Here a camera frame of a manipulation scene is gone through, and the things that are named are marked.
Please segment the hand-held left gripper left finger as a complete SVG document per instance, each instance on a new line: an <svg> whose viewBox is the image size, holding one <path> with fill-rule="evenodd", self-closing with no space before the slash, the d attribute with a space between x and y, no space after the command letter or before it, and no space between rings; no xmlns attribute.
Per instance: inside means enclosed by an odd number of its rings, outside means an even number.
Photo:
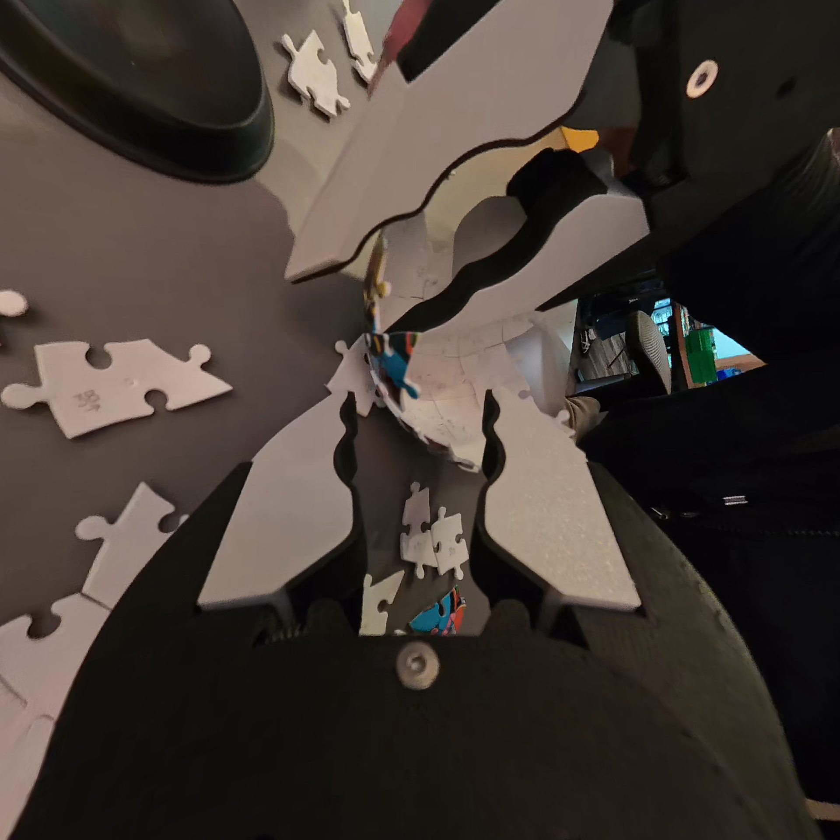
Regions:
<svg viewBox="0 0 840 840"><path fill-rule="evenodd" d="M199 606L305 611L310 601L361 592L367 560L354 487L357 432L354 394L336 392L258 451Z"/></svg>

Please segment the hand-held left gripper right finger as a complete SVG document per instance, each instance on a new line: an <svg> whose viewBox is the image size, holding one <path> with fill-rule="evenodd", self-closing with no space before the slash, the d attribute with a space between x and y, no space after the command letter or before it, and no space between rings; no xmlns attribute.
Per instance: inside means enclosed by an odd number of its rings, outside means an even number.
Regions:
<svg viewBox="0 0 840 840"><path fill-rule="evenodd" d="M486 393L476 534L561 602L630 613L641 598L583 452L531 397Z"/></svg>

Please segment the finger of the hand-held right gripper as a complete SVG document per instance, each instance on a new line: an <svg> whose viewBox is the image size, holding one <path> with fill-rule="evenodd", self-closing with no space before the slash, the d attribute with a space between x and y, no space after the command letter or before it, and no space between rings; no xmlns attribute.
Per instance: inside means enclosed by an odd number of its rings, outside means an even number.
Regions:
<svg viewBox="0 0 840 840"><path fill-rule="evenodd" d="M504 196L458 227L459 267L445 287L413 299L383 333L471 333L524 317L648 235L642 200L613 175L602 150L541 150Z"/></svg>
<svg viewBox="0 0 840 840"><path fill-rule="evenodd" d="M383 226L417 214L447 173L561 124L610 1L432 2L383 72L297 234L285 277L340 270Z"/></svg>

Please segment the partly built puzzle ball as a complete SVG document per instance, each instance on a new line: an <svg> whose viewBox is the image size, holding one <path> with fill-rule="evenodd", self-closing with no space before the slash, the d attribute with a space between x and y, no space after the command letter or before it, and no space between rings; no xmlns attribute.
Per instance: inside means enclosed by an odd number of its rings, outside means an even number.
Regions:
<svg viewBox="0 0 840 840"><path fill-rule="evenodd" d="M388 333L386 352L374 360L382 337L372 331L382 327L382 312L397 318L413 299L430 298L445 287L459 267L454 252L462 221L448 247L428 239L423 213L378 234L364 278L366 333L352 345L336 342L342 360L326 386L330 393L353 393L362 416L374 404L388 408L429 448L477 471L485 447L485 393L499 387L525 392L561 423L564 400L571 396L563 378L570 355L548 316L531 313L442 339L410 338L408 361L397 353L403 335Z"/></svg>

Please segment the colourful puzzle piece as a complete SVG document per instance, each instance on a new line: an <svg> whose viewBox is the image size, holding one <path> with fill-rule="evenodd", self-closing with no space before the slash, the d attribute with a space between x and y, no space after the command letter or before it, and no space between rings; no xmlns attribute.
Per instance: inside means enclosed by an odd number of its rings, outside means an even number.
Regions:
<svg viewBox="0 0 840 840"><path fill-rule="evenodd" d="M466 614L466 600L454 586L438 602L417 614L408 626L415 634L455 636Z"/></svg>

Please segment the black dome ball stand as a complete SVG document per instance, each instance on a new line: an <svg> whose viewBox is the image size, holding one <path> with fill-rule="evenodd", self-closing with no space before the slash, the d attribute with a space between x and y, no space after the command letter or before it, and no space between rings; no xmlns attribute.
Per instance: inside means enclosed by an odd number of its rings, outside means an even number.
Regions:
<svg viewBox="0 0 840 840"><path fill-rule="evenodd" d="M2 1L2 75L63 123L154 172L232 184L275 120L230 1Z"/></svg>

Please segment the person's beige trousers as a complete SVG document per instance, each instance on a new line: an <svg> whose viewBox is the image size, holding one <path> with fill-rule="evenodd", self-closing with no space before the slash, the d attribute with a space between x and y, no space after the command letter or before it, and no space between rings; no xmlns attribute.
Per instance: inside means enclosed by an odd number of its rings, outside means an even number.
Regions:
<svg viewBox="0 0 840 840"><path fill-rule="evenodd" d="M564 400L561 425L570 430L576 443L588 435L602 420L600 402L588 395L569 395Z"/></svg>

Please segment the grey mesh chair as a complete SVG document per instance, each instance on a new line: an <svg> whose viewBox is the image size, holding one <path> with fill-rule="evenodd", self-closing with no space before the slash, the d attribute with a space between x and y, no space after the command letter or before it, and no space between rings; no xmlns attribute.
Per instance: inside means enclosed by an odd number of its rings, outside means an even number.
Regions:
<svg viewBox="0 0 840 840"><path fill-rule="evenodd" d="M637 371L656 396L669 395L673 375L665 337L657 323L644 311L632 311L626 317L626 350Z"/></svg>

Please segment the green crate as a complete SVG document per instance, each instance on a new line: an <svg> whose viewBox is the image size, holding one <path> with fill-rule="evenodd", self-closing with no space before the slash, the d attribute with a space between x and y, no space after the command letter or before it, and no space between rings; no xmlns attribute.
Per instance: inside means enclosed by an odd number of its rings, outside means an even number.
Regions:
<svg viewBox="0 0 840 840"><path fill-rule="evenodd" d="M718 381L713 328L702 327L688 331L685 335L685 350L691 384L708 385Z"/></svg>

